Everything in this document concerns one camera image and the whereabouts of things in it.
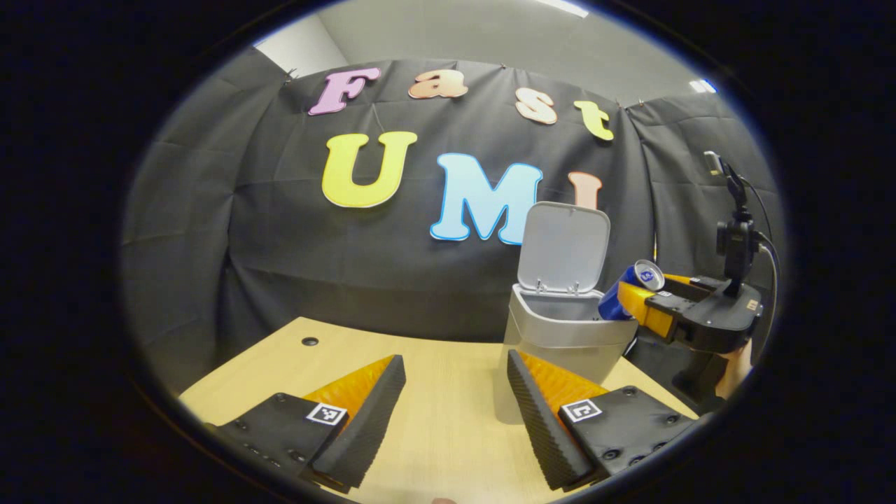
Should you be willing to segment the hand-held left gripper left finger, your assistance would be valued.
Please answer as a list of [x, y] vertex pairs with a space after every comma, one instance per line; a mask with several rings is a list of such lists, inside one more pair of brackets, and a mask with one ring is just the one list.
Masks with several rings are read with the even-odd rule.
[[210, 431], [278, 478], [346, 494], [374, 462], [405, 383], [403, 357], [391, 354], [301, 398], [273, 393]]

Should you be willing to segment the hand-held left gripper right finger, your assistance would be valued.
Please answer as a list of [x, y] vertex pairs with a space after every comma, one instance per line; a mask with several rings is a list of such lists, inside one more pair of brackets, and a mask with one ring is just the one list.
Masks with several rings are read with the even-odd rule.
[[609, 391], [526, 352], [508, 352], [506, 374], [552, 490], [611, 478], [671, 446], [695, 424], [639, 387]]

